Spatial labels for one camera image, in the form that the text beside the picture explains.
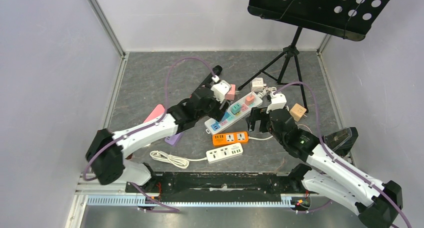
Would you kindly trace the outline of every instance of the white power strip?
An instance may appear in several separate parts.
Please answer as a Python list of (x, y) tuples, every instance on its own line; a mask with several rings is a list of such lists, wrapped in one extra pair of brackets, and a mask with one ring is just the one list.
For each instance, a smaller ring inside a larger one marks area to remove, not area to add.
[(243, 147), (240, 143), (234, 143), (225, 147), (219, 147), (206, 152), (209, 163), (223, 161), (229, 158), (238, 157), (243, 154)]
[[(247, 105), (246, 98), (252, 95), (254, 100), (250, 101), (250, 104)], [(206, 132), (208, 134), (215, 135), (222, 132), (223, 130), (230, 127), (236, 121), (240, 120), (247, 114), (250, 114), (253, 107), (259, 107), (262, 105), (262, 98), (260, 98), (256, 93), (250, 92), (248, 95), (241, 98), (239, 101), (233, 103), (225, 112), (225, 115), (222, 121), (218, 122), (213, 118), (208, 119), (204, 122), (206, 126)]]

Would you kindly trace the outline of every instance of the orange power strip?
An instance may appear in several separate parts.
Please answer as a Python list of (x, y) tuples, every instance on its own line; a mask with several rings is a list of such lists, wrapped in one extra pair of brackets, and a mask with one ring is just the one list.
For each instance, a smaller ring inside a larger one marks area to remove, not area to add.
[(237, 142), (247, 143), (249, 136), (247, 132), (221, 133), (212, 136), (213, 145), (216, 147), (226, 146)]

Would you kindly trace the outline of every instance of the tripod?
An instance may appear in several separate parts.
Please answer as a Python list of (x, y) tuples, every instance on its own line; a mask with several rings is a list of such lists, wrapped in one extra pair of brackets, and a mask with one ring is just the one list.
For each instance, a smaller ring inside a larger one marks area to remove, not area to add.
[[(301, 68), (299, 66), (299, 59), (298, 59), (298, 54), (299, 51), (296, 48), (296, 44), (299, 40), (300, 34), (302, 32), (302, 27), (297, 27), (298, 29), (296, 30), (296, 34), (294, 35), (293, 41), (291, 42), (290, 46), (283, 48), (282, 53), (280, 53), (276, 58), (274, 58), (274, 60), (272, 60), (270, 63), (268, 63), (265, 67), (263, 67), (261, 70), (259, 70), (259, 72), (257, 72), (255, 75), (253, 75), (253, 77), (251, 77), (249, 80), (247, 80), (243, 85), (241, 85), (240, 87), (238, 87), (238, 90), (242, 90), (246, 85), (248, 85), (254, 78), (256, 78), (257, 76), (259, 76), (261, 73), (265, 74), (266, 76), (272, 78), (273, 80), (275, 80), (277, 82), (278, 85), (286, 85), (287, 83), (282, 82), (282, 77), (284, 76), (284, 73), (286, 72), (287, 66), (290, 62), (291, 57), (294, 57), (294, 61), (296, 64), (296, 70), (297, 70), (297, 76), (299, 78), (300, 82), (302, 81), (302, 74), (301, 72)], [(276, 61), (278, 61), (282, 56), (285, 56), (285, 61), (283, 64), (283, 67), (281, 69), (281, 72), (279, 73), (278, 79), (273, 77), (271, 74), (265, 72), (266, 69), (268, 69), (271, 65), (273, 65)], [(305, 97), (305, 89), (303, 85), (300, 84), (296, 84), (297, 86), (300, 86), (300, 91), (302, 92), (302, 99), (303, 99), (303, 106), (306, 108), (306, 112), (308, 112), (308, 105), (306, 103), (306, 97)]]

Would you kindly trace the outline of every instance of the power strip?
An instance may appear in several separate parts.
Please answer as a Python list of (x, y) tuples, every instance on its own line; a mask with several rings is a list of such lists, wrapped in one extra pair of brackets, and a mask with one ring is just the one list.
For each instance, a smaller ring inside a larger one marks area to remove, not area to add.
[(241, 154), (243, 154), (242, 145), (240, 143), (235, 143), (225, 147), (209, 150), (206, 152), (206, 157), (209, 163), (214, 163), (233, 157), (238, 157)]
[(247, 143), (249, 141), (249, 136), (247, 132), (231, 132), (216, 134), (212, 136), (212, 143), (214, 146), (225, 146), (234, 143)]
[(206, 126), (206, 132), (213, 135), (220, 133), (247, 114), (250, 114), (253, 107), (259, 107), (261, 105), (262, 98), (260, 98), (256, 93), (251, 92), (242, 97), (239, 101), (233, 103), (227, 109), (220, 122), (213, 118), (205, 121), (204, 125)]

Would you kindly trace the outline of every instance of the tripod leg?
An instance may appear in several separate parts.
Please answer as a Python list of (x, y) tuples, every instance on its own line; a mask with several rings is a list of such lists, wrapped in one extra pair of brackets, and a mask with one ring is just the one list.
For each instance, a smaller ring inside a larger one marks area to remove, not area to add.
[[(302, 74), (300, 73), (301, 72), (301, 67), (299, 66), (299, 59), (298, 59), (298, 56), (297, 55), (294, 56), (294, 61), (296, 63), (296, 70), (298, 72), (297, 73), (297, 76), (299, 78), (299, 81), (300, 82), (303, 82), (302, 81)], [(302, 92), (303, 106), (306, 108), (306, 113), (308, 113), (309, 112), (309, 109), (308, 109), (308, 105), (306, 103), (306, 96), (305, 96), (304, 86), (303, 85), (300, 85), (300, 88), (301, 88), (300, 91)]]
[(275, 62), (277, 62), (278, 59), (280, 59), (282, 56), (284, 56), (284, 54), (286, 54), (286, 52), (282, 52), (280, 53), (276, 58), (274, 58), (274, 60), (272, 60), (271, 62), (269, 62), (265, 67), (263, 67), (261, 70), (259, 70), (259, 72), (257, 72), (255, 75), (253, 75), (253, 77), (249, 78), (249, 80), (247, 80), (245, 83), (243, 83), (243, 85), (241, 85), (240, 87), (237, 88), (238, 91), (241, 91), (246, 85), (248, 85), (254, 78), (256, 78), (257, 76), (259, 76), (259, 74), (261, 74), (263, 71), (265, 71), (267, 68), (269, 68), (271, 65), (273, 65)]
[(283, 67), (282, 67), (282, 69), (281, 69), (281, 72), (279, 73), (279, 78), (278, 78), (278, 80), (277, 80), (277, 84), (278, 85), (281, 85), (281, 81), (282, 81), (282, 77), (283, 77), (283, 75), (284, 75), (284, 73), (286, 72), (286, 69), (287, 69), (287, 66), (288, 66), (288, 64), (289, 64), (289, 62), (290, 62), (290, 58), (291, 58), (292, 56), (289, 56), (289, 55), (287, 55), (287, 56), (285, 56), (285, 61), (284, 61), (284, 64), (282, 65)]

